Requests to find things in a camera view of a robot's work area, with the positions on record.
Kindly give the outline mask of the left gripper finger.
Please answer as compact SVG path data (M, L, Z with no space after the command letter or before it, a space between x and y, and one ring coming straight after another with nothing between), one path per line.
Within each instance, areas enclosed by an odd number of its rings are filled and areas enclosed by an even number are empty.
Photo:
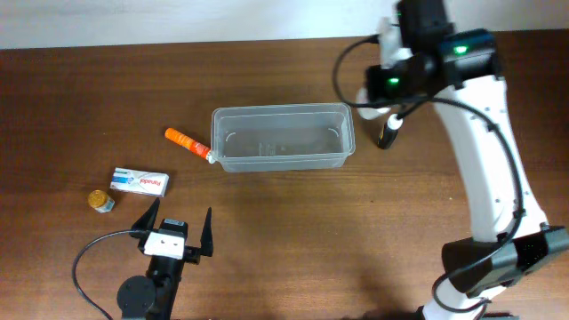
M156 216L158 214L158 209L160 205L160 198L157 197L152 205L143 213L133 224L132 230L152 230L155 222Z
M202 235L200 237L200 255L205 257L213 256L213 236L212 236L212 208L209 207L204 220Z

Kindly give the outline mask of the white Panadol box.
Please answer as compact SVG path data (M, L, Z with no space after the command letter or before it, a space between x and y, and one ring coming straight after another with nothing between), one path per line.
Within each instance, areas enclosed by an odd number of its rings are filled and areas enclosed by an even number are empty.
M127 193L164 197L169 179L166 173L117 167L113 172L110 188Z

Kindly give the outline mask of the small gold-lid jar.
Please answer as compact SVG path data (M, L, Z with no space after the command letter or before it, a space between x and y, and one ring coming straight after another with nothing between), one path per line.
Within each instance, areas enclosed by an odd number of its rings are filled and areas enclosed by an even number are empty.
M115 201L102 190L93 190L87 197L87 202L99 213L110 212L115 204Z

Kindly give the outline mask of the black bottle white cap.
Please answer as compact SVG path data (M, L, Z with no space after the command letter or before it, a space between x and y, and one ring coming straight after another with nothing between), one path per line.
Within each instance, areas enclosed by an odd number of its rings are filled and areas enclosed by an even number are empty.
M381 149L389 149L397 138L402 125L403 120L400 119L397 114L392 114L382 127L378 147Z

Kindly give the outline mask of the orange tablet tube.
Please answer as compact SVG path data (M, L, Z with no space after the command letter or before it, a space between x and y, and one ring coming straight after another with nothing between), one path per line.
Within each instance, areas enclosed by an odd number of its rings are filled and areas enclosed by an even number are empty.
M185 135L184 133L179 132L173 128L168 128L165 131L164 136L175 144L189 150L191 153L202 157L209 164L215 163L211 149L206 145L190 138L188 135Z

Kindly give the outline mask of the white spray bottle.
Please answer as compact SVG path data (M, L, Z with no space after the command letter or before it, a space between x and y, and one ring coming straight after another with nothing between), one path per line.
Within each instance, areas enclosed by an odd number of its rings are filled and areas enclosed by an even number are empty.
M357 91L356 103L366 104L368 102L367 90L362 87ZM388 114L390 110L391 108L358 108L357 113L365 120L373 120Z

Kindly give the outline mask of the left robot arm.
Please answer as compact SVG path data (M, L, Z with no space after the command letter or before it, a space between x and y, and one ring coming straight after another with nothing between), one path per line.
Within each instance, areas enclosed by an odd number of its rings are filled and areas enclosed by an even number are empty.
M150 262L145 275L126 279L118 289L116 302L123 319L169 319L184 266L213 256L211 211L205 215L200 245L195 247L186 244L186 222L164 219L154 227L159 205L157 198L131 227L138 249Z

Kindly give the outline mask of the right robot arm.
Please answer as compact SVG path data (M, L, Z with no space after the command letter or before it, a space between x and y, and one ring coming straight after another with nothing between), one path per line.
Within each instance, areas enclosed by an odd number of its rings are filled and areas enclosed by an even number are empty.
M525 176L495 38L483 28L457 31L444 3L431 0L397 3L369 42L381 62L366 70L356 107L364 119L386 117L379 147L431 104L469 201L471 235L443 246L443 275L413 317L485 319L494 297L568 250L566 228L549 224Z

